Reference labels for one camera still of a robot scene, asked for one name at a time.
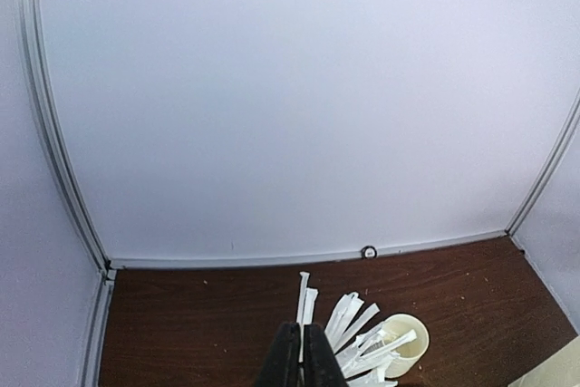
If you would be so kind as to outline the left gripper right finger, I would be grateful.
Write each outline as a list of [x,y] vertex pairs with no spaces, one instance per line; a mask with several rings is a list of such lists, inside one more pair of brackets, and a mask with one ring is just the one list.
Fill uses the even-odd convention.
[[346,387],[333,349],[318,324],[304,327],[303,368],[306,387]]

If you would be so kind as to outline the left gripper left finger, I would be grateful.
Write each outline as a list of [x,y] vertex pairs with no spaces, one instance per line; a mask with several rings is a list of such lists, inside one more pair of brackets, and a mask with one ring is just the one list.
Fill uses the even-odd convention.
[[281,324],[254,385],[256,387],[296,387],[300,351],[300,324]]

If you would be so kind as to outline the single white straw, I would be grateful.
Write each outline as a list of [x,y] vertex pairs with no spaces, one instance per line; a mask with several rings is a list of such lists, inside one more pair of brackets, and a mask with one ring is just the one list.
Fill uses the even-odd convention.
[[312,322],[314,312],[314,290],[309,289],[308,279],[310,274],[305,271],[300,272],[301,283],[298,296],[296,322],[300,326],[300,338],[304,340],[304,325]]

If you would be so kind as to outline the cream paper bag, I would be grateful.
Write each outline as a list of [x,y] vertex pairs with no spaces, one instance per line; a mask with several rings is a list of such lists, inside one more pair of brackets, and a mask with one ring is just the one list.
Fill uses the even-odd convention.
[[580,384],[579,341],[580,337],[577,336],[562,349],[508,386],[578,387]]

